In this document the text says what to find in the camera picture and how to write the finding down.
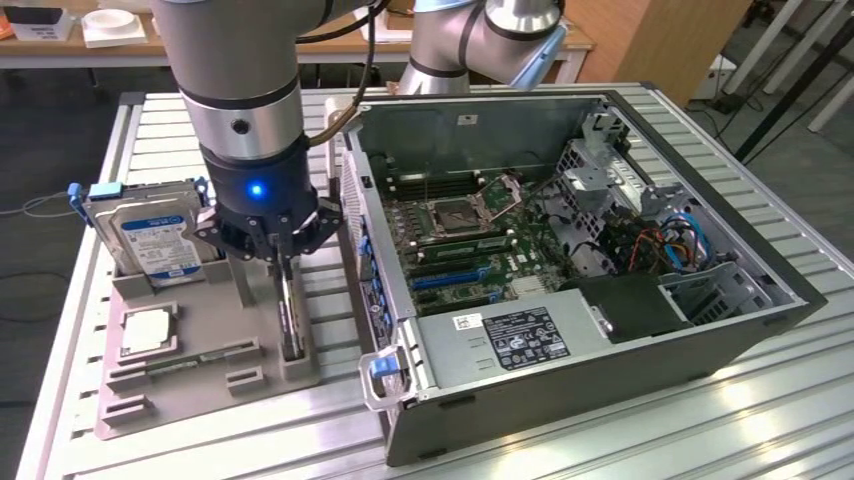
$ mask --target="gray floor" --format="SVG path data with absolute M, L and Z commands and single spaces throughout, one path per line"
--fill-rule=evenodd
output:
M 762 33 L 762 26 L 739 30 L 726 53 L 737 61 Z M 790 40 L 781 38 L 773 58 Z M 323 67 L 322 87 L 345 86 L 347 72 L 353 82 L 358 69 Z M 397 78 L 399 69 L 387 69 Z M 780 124 L 806 108 L 834 82 L 842 70 L 832 66 Z M 314 69 L 307 68 L 303 85 L 314 86 Z M 115 99 L 123 91 L 175 91 L 167 71 L 159 69 L 100 70 L 99 78 L 112 100 L 99 103 L 80 70 L 26 71 L 12 84 L 0 82 L 0 210 L 16 208 L 27 199 L 64 190 L 68 182 L 88 183 L 100 168 Z M 758 96 L 766 107 L 776 98 Z M 705 108 L 701 104 L 691 109 Z M 726 117 L 709 111 L 721 126 Z M 714 131 L 703 114 L 691 114 Z M 733 148 L 758 125 L 765 113 L 745 108 L 725 132 Z M 809 119 L 790 129 L 751 165 L 753 171 L 785 201 L 828 236 L 840 249 L 854 256 L 854 228 L 849 226 L 849 207 L 854 204 L 854 105 L 845 107 L 821 135 L 806 130 Z M 58 202 L 48 208 L 62 210 Z M 22 271 L 51 271 L 71 275 L 83 232 L 75 217 L 42 220 L 24 216 L 0 217 L 0 277 Z M 62 308 L 63 282 L 54 277 L 0 280 L 0 316 L 38 318 Z M 55 322 L 31 325 L 0 322 L 0 401 L 36 398 Z M 0 415 L 0 478 L 11 478 L 30 424 L 28 408 L 4 409 Z
M 739 30 L 727 45 L 725 55 L 741 61 L 762 33 L 764 26 L 758 24 L 749 30 Z M 781 35 L 764 61 L 754 69 L 757 74 L 766 70 L 770 62 L 786 51 L 793 42 L 792 38 Z M 755 98 L 765 106 L 765 110 L 757 112 L 743 108 L 723 134 L 723 139 L 733 149 L 738 149 L 814 58 L 816 53 L 812 52 L 774 96 L 765 95 L 762 90 L 758 91 Z M 761 145 L 765 145 L 777 132 L 789 125 L 845 73 L 846 69 L 837 64 L 828 67 Z M 750 80 L 745 82 L 742 89 L 751 83 Z M 750 163 L 750 170 L 846 256 L 854 258 L 854 227 L 852 227 L 850 210 L 854 205 L 854 102 L 844 106 L 821 133 L 814 134 L 806 129 L 838 88 L 840 86 L 755 158 Z M 689 108 L 701 109 L 703 105 L 694 102 Z M 714 116 L 718 126 L 723 127 L 727 117 L 711 109 L 707 109 L 707 112 Z M 711 121 L 705 115 L 699 113 L 690 115 L 707 131 L 714 131 Z

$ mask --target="power supply label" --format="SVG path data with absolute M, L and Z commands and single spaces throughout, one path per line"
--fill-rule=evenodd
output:
M 546 307 L 483 319 L 483 328 L 505 370 L 570 355 Z
M 195 245 L 183 237 L 187 222 L 180 215 L 126 222 L 122 230 L 151 277 L 170 279 L 199 271 L 202 260 Z

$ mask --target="aluminum profile table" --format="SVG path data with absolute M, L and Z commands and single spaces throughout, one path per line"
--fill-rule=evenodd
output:
M 19 478 L 854 478 L 854 266 L 657 90 L 605 87 L 625 96 L 828 296 L 829 305 L 796 329 L 707 379 L 390 468 L 378 415 L 362 403 L 353 308 L 331 242 L 303 262 L 323 385 L 104 442 L 92 427 L 114 261 L 90 229 Z M 303 93 L 310 134 L 323 127 L 327 98 L 351 93 Z M 204 174 L 179 96 L 140 95 L 138 105 L 128 98 L 100 181 Z M 651 151 L 633 155 L 658 182 L 673 180 Z M 323 189 L 324 147 L 310 162 Z

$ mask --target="black tripod leg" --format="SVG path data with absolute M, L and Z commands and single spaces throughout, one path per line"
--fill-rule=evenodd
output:
M 789 108 L 794 105 L 796 101 L 821 75 L 825 67 L 830 64 L 840 51 L 849 44 L 852 38 L 854 38 L 854 15 L 852 15 L 846 20 L 842 28 L 828 43 L 825 50 L 822 50 L 822 53 L 820 53 L 818 58 L 813 61 L 804 74 L 801 75 L 801 78 L 798 78 L 798 81 L 784 95 L 784 98 L 780 100 L 780 103 L 774 106 L 774 109 L 770 111 L 770 113 L 762 120 L 762 123 L 750 134 L 750 137 L 747 137 L 747 140 L 745 140 L 745 143 L 738 148 L 738 151 L 735 152 L 735 158 L 739 162 L 745 162 L 747 155 L 750 155 L 753 149 L 757 148 L 757 145 L 762 141 L 762 138 L 765 137 L 765 135 L 768 135 L 772 128 L 774 128 L 774 125 L 784 117 L 784 115 L 789 111 Z

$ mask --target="white container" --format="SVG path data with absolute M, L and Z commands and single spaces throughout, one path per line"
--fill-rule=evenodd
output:
M 11 25 L 15 36 L 24 42 L 64 42 L 68 40 L 74 23 L 74 17 L 68 10 L 63 9 L 56 23 L 11 23 Z
M 709 73 L 706 74 L 703 83 L 699 84 L 699 88 L 691 99 L 711 100 L 715 98 L 733 72 L 735 72 L 735 64 L 723 58 L 723 55 L 718 55 L 715 62 L 711 64 L 711 67 L 709 67 Z
M 83 17 L 83 39 L 88 48 L 148 43 L 139 17 L 124 10 L 95 10 Z

